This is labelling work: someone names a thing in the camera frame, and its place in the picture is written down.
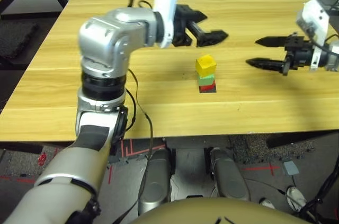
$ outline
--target stacked blocks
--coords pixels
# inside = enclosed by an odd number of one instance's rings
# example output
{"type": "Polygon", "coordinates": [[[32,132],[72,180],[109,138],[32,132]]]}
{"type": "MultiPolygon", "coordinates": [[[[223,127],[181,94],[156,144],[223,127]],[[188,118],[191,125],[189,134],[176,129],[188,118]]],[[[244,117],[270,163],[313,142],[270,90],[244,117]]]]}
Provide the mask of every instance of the stacked blocks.
{"type": "Polygon", "coordinates": [[[215,72],[217,63],[210,55],[198,58],[195,69],[198,72],[198,83],[200,93],[216,92],[215,72]]]}

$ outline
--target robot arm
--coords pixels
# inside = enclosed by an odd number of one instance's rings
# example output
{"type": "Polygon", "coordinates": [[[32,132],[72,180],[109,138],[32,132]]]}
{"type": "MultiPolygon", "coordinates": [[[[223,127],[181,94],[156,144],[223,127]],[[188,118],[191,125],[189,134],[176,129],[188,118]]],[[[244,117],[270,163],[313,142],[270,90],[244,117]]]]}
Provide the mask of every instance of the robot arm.
{"type": "Polygon", "coordinates": [[[268,58],[253,58],[246,62],[251,66],[275,70],[284,76],[290,69],[309,66],[311,71],[324,67],[328,71],[339,68],[339,41],[326,44],[329,16],[317,0],[310,0],[298,13],[296,23],[310,40],[297,36],[296,33],[287,37],[263,37],[256,43],[265,47],[284,47],[284,61],[268,58]]]}
{"type": "MultiPolygon", "coordinates": [[[[131,53],[155,43],[165,48],[175,32],[179,33],[176,45],[189,46],[186,25],[207,18],[175,2],[155,0],[154,11],[118,8],[83,24],[79,33],[82,87],[78,91],[77,139],[51,161],[6,224],[92,223],[100,214],[97,196],[110,149],[123,139],[126,130],[124,85],[131,53]],[[185,8],[184,12],[177,13],[177,7],[185,8]],[[177,27],[173,27],[175,14],[180,22],[177,27]]],[[[217,38],[209,34],[199,32],[199,46],[216,44],[226,37],[223,31],[217,38]]]]}

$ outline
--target white sneaker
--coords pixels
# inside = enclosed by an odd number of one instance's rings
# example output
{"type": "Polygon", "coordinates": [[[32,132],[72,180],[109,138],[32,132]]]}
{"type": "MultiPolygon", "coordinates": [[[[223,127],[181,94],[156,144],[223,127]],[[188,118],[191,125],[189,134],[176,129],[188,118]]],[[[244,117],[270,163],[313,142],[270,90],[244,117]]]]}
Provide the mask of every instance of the white sneaker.
{"type": "Polygon", "coordinates": [[[290,186],[286,191],[287,202],[294,212],[299,212],[307,203],[304,195],[294,186],[290,186]]]}
{"type": "Polygon", "coordinates": [[[261,204],[261,205],[264,206],[264,207],[268,207],[268,208],[271,208],[271,209],[275,209],[275,207],[274,207],[274,205],[272,204],[272,202],[271,202],[269,199],[266,199],[266,198],[260,199],[259,204],[261,204]]]}

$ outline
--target green block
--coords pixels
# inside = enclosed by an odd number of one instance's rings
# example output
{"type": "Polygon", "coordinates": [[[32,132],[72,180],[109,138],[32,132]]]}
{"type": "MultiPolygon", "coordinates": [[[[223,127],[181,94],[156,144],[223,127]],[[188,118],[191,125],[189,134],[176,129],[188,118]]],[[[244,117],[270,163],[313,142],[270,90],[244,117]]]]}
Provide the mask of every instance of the green block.
{"type": "Polygon", "coordinates": [[[198,83],[199,83],[199,86],[211,85],[211,84],[213,84],[214,79],[215,79],[214,74],[210,74],[210,75],[208,75],[206,77],[201,77],[198,74],[198,83]]]}

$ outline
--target red block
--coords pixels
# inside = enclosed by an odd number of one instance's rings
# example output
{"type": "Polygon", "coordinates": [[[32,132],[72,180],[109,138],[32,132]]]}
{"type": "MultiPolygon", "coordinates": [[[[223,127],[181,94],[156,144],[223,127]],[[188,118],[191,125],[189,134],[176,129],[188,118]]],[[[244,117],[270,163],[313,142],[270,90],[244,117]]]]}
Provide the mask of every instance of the red block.
{"type": "Polygon", "coordinates": [[[212,90],[216,86],[216,81],[213,81],[211,85],[199,86],[200,91],[212,90]]]}

